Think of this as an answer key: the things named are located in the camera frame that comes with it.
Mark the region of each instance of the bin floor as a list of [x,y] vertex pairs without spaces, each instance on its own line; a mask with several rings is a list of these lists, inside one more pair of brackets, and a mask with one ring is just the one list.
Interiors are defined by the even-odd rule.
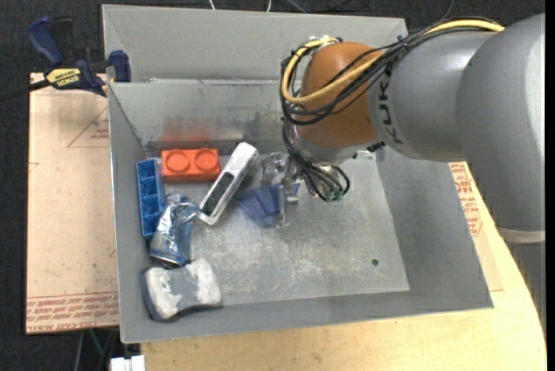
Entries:
[[[258,156],[237,194],[259,186]],[[222,166],[227,157],[221,157]],[[214,268],[225,305],[408,290],[393,221],[373,156],[342,164],[351,189],[339,202],[311,196],[304,183],[286,225],[264,228],[233,199],[214,226],[195,223],[192,258]],[[210,183],[166,184],[201,201]]]

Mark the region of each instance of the white remote control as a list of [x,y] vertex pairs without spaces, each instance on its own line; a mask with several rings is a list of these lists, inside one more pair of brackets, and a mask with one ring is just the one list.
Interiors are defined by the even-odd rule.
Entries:
[[214,225],[218,221],[257,155],[256,147],[248,143],[238,144],[216,182],[202,200],[198,214],[200,220],[208,225]]

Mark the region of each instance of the orange lego brick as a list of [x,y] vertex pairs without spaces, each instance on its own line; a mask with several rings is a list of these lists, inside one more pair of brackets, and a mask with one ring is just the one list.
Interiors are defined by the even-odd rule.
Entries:
[[215,180],[221,172],[217,149],[173,149],[160,155],[167,182]]

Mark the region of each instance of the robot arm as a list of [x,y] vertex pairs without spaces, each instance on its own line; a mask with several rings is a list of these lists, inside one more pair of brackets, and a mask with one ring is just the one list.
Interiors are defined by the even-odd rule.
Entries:
[[299,49],[281,99],[285,144],[309,190],[340,199],[338,165],[364,147],[465,160],[545,329],[545,14],[507,29],[446,21],[386,49],[326,37]]

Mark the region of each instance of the blue plastic object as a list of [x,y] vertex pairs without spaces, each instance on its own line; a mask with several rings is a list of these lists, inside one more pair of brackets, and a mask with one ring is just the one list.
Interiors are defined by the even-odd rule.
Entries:
[[115,80],[122,82],[131,81],[131,68],[129,67],[129,58],[123,50],[115,50],[108,58],[114,66]]
[[187,197],[168,195],[150,243],[150,257],[169,268],[184,266],[190,260],[191,226],[198,213],[199,207]]
[[[257,225],[264,228],[276,225],[275,217],[279,214],[279,183],[262,185],[245,192],[237,197],[241,209]],[[298,193],[298,183],[293,184],[293,190]]]
[[137,162],[137,182],[142,236],[146,240],[152,240],[160,214],[166,208],[164,182],[155,159]]
[[27,28],[27,36],[36,51],[49,59],[50,67],[54,68],[63,62],[63,55],[54,37],[50,33],[49,16],[43,16]]

